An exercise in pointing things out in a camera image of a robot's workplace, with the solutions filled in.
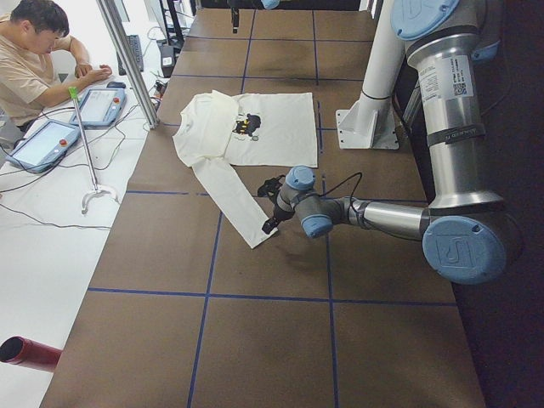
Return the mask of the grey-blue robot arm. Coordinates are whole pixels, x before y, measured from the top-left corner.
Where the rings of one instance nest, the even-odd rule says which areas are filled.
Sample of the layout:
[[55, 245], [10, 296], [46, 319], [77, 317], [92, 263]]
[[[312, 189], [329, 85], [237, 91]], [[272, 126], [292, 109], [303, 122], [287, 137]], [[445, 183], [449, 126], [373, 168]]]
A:
[[427, 207], [327, 199], [315, 191], [314, 172], [296, 166], [259, 190], [274, 205], [263, 232], [293, 217], [311, 238], [351, 224], [420, 241], [430, 266], [457, 284], [499, 276], [521, 253], [522, 239], [488, 185], [473, 65], [496, 55], [504, 10], [503, 1], [384, 2], [360, 98], [337, 114], [343, 148], [372, 147], [391, 114], [401, 65], [416, 70], [435, 192]]
[[236, 34], [239, 30], [241, 9], [275, 9], [280, 3], [280, 0], [227, 0], [230, 8], [232, 32]]

